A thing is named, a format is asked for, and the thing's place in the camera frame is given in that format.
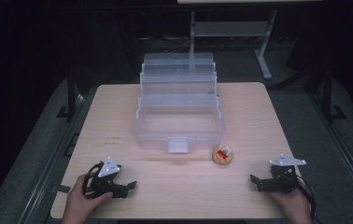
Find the black metal post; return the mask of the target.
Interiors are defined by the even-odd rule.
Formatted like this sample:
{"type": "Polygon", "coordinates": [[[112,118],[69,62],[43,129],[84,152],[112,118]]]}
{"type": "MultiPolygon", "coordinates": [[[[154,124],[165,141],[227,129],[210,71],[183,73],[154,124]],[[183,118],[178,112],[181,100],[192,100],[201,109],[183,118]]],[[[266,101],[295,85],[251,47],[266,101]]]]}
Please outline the black metal post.
{"type": "Polygon", "coordinates": [[[322,113],[328,122],[346,119],[346,114],[338,105],[332,105],[332,73],[327,69],[323,77],[322,113]]]}
{"type": "Polygon", "coordinates": [[[76,113],[76,87],[74,81],[74,72],[70,71],[66,79],[67,84],[67,105],[60,107],[57,118],[64,118],[70,121],[76,113]]]}

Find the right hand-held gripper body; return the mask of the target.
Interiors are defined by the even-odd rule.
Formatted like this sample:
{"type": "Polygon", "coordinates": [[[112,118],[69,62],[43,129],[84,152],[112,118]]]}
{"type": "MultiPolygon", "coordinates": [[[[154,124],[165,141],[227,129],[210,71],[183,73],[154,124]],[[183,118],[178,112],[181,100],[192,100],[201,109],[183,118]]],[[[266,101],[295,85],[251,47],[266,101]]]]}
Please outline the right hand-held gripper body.
{"type": "Polygon", "coordinates": [[[293,156],[280,154],[275,159],[269,160],[270,179],[260,179],[259,183],[266,183],[272,186],[271,191],[265,192],[283,192],[293,191],[299,184],[296,174],[296,167],[306,165],[306,160],[296,159],[293,156]]]}

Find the person's left hand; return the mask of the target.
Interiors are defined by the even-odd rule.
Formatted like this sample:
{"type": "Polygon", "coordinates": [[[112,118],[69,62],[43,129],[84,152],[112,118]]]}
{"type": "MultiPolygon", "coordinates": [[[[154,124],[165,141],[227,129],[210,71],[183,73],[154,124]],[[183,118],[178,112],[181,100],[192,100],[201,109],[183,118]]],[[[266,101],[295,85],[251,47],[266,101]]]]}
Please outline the person's left hand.
{"type": "Polygon", "coordinates": [[[84,178],[85,175],[80,175],[67,195],[62,224],[84,224],[99,205],[110,200],[113,196],[112,192],[108,192],[98,198],[87,199],[82,190],[84,178]]]}

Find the grey metal floor rail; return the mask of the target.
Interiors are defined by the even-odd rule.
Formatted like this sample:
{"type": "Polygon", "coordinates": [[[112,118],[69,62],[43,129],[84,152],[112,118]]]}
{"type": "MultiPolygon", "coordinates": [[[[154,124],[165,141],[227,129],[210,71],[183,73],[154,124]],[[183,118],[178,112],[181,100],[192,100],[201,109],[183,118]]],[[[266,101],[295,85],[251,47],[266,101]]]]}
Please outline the grey metal floor rail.
{"type": "Polygon", "coordinates": [[[92,104],[93,94],[79,94],[76,114],[73,118],[62,118],[58,112],[65,106],[63,97],[50,99],[38,124],[29,137],[23,168],[33,176],[24,179],[33,182],[27,201],[23,204],[18,224],[52,224],[50,210],[59,192],[66,193],[69,187],[61,184],[66,167],[78,141],[84,120],[92,104]]]}
{"type": "Polygon", "coordinates": [[[332,141],[336,144],[336,148],[340,154],[341,160],[345,164],[346,169],[348,170],[351,175],[351,178],[353,179],[353,156],[349,151],[345,140],[342,138],[342,135],[334,126],[332,120],[328,119],[322,112],[321,102],[318,97],[316,95],[310,94],[308,98],[315,110],[317,111],[320,119],[324,123],[329,135],[332,138],[332,141]]]}

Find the white metal stand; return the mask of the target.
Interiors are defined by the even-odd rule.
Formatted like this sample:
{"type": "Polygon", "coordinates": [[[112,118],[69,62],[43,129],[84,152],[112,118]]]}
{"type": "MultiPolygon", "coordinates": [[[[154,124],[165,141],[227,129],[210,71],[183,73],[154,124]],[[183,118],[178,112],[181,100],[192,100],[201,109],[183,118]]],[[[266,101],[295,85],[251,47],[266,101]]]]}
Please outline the white metal stand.
{"type": "Polygon", "coordinates": [[[267,21],[197,21],[191,12],[190,53],[195,51],[195,41],[199,37],[261,37],[262,42],[254,50],[263,77],[272,78],[264,59],[264,53],[273,31],[277,11],[273,10],[267,21]]]}

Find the round yellow red-label snack packet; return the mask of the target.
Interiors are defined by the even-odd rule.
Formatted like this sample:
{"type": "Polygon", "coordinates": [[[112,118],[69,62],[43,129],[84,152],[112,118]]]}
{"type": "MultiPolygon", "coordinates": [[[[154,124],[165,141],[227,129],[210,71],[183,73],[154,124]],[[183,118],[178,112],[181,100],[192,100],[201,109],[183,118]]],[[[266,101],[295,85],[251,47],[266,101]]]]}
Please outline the round yellow red-label snack packet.
{"type": "Polygon", "coordinates": [[[216,146],[212,151],[212,160],[217,165],[228,165],[233,160],[233,151],[224,145],[216,146]]]}

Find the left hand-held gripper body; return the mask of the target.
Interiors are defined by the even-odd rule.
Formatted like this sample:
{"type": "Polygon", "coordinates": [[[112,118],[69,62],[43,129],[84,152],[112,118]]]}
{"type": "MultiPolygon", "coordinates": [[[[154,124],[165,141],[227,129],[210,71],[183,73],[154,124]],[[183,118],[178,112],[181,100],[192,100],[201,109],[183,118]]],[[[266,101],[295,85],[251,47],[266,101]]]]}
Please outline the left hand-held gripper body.
{"type": "Polygon", "coordinates": [[[84,178],[84,195],[87,199],[95,199],[99,196],[116,190],[128,189],[127,185],[119,185],[113,182],[121,166],[116,164],[111,157],[95,164],[84,178]]]}

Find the clear plastic tiered storage box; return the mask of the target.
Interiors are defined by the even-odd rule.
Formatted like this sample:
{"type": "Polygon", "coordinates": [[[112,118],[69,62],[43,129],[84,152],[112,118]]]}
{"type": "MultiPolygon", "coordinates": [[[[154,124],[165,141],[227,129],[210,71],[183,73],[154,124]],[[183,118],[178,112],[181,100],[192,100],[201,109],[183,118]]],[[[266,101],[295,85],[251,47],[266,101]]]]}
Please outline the clear plastic tiered storage box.
{"type": "Polygon", "coordinates": [[[225,132],[213,55],[149,53],[140,72],[133,133],[143,149],[212,149],[225,132]]]}

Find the person's right hand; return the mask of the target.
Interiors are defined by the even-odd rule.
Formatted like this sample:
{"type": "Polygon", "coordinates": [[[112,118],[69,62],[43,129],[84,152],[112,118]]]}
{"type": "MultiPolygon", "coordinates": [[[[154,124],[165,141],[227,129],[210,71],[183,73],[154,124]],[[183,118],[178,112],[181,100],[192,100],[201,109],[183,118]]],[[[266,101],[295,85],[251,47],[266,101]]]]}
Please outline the person's right hand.
{"type": "Polygon", "coordinates": [[[292,224],[313,224],[311,204],[299,189],[290,193],[267,192],[267,196],[275,200],[292,224]]]}

